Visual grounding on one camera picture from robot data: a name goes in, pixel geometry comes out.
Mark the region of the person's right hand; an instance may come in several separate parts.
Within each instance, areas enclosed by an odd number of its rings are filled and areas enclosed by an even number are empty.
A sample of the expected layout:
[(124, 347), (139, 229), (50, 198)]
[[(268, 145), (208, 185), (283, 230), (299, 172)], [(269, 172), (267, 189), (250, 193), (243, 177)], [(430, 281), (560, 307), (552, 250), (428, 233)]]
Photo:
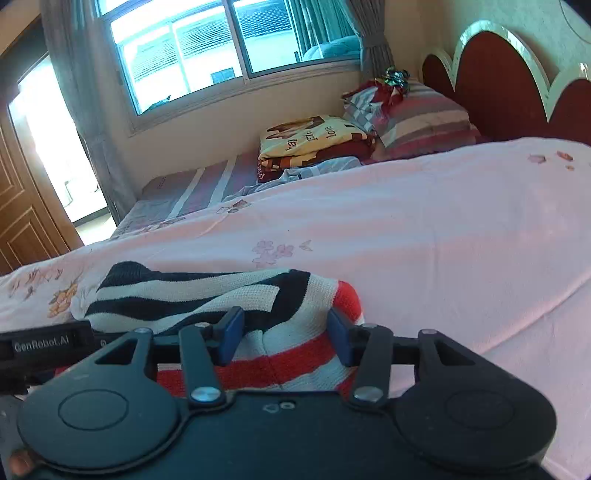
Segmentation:
[(13, 477), (22, 478), (35, 468), (35, 460), (27, 450), (16, 450), (8, 458), (8, 467)]

